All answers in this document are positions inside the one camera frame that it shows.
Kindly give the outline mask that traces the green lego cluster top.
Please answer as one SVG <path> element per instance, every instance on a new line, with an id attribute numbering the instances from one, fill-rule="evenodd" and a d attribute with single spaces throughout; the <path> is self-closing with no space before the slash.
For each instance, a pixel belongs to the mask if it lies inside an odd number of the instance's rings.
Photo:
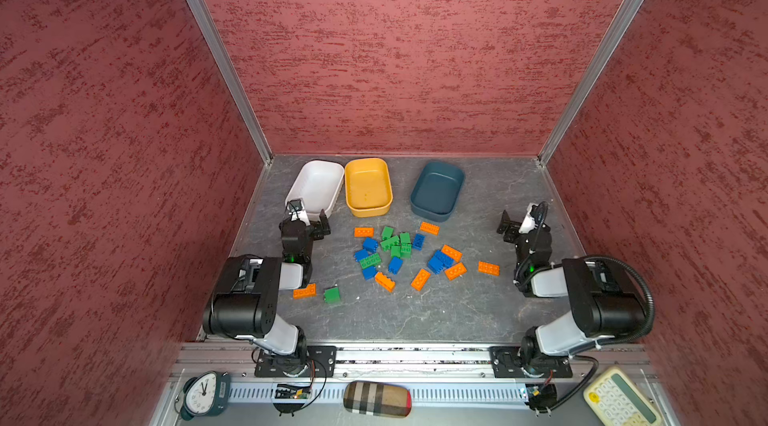
<path id="1" fill-rule="evenodd" d="M 392 227 L 384 227 L 381 233 L 381 239 L 383 241 L 389 240 L 394 235 L 394 229 Z"/>

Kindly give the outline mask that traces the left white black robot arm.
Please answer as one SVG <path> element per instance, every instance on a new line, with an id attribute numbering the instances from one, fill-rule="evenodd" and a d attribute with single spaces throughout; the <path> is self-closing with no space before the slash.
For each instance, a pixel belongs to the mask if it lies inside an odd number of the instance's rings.
<path id="1" fill-rule="evenodd" d="M 331 228 L 325 210 L 311 220 L 298 199 L 285 206 L 279 230 L 280 256 L 244 254 L 225 261 L 204 309 L 202 330 L 247 341 L 266 353 L 277 373 L 299 377 L 313 371 L 314 361 L 303 330 L 278 315 L 279 293 L 310 286 L 314 243 L 330 235 Z"/>

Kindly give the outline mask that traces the orange lego near left arm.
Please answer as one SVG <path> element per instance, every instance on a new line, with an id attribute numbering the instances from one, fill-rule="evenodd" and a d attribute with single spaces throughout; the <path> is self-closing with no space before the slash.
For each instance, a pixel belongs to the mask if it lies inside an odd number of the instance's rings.
<path id="1" fill-rule="evenodd" d="M 317 287 L 314 283 L 310 283 L 308 286 L 300 289 L 296 289 L 292 293 L 294 300 L 312 298 L 317 295 Z"/>

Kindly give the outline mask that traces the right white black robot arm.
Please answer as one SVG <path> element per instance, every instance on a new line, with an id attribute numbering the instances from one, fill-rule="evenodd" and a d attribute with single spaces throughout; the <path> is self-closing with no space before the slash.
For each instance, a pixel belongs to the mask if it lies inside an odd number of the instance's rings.
<path id="1" fill-rule="evenodd" d="M 633 342 L 652 330 L 655 305 L 648 285 L 627 263 L 587 255 L 551 261 L 549 207 L 531 204 L 522 221 L 502 213 L 497 233 L 515 248 L 513 284 L 528 298 L 568 300 L 570 310 L 529 328 L 517 346 L 494 346 L 497 378 L 570 378 L 570 360 L 602 346 Z"/>

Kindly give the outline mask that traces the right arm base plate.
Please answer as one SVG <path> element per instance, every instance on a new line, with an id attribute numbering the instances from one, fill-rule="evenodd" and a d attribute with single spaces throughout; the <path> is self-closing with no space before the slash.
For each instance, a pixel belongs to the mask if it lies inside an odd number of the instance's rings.
<path id="1" fill-rule="evenodd" d="M 519 346 L 492 346 L 488 349 L 495 378 L 570 379 L 573 372 L 564 356 L 548 356 Z"/>

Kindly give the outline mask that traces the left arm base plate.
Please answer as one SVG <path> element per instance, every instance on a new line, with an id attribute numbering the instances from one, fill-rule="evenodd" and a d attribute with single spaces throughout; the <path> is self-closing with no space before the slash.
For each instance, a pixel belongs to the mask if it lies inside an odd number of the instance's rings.
<path id="1" fill-rule="evenodd" d="M 292 355 L 261 351 L 256 359 L 254 376 L 272 379 L 330 378 L 334 375 L 338 348 L 309 345 Z"/>

